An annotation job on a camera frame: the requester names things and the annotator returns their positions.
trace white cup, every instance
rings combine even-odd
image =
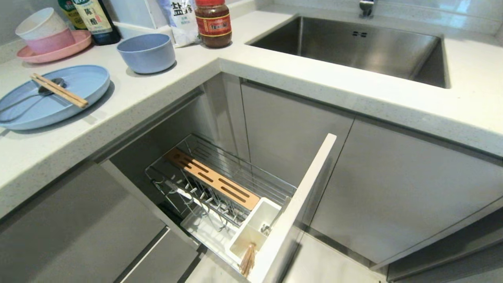
[[[67,26],[53,8],[42,9],[18,25],[16,34],[24,40],[35,40],[62,32]]]

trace dish rack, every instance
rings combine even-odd
[[[195,134],[149,165],[145,174],[178,215],[185,219],[218,219],[216,232],[227,228],[231,231],[229,237],[245,222],[260,198],[283,206],[296,190]]]

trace bottle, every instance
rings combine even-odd
[[[204,45],[222,48],[230,44],[232,29],[225,0],[196,0],[196,21]]]
[[[121,40],[102,0],[72,1],[97,45],[114,44]]]
[[[58,0],[58,4],[63,10],[63,13],[71,21],[76,30],[87,29],[86,25],[84,24],[84,21],[78,14],[77,9],[75,9],[75,6],[73,5],[73,2],[71,0]]]

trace blue plate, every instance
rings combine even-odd
[[[0,112],[0,126],[13,130],[36,129],[70,118],[93,105],[107,91],[110,74],[107,69],[96,65],[81,65],[59,69],[43,75],[48,79],[63,78],[66,89],[89,102],[82,109],[58,95],[34,96],[39,85],[28,81],[0,99],[0,109],[30,97],[22,103]]]

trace floor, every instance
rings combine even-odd
[[[208,252],[203,255],[186,282],[246,282],[246,280],[216,255]],[[309,234],[304,234],[283,282],[385,283],[386,276],[369,270]]]

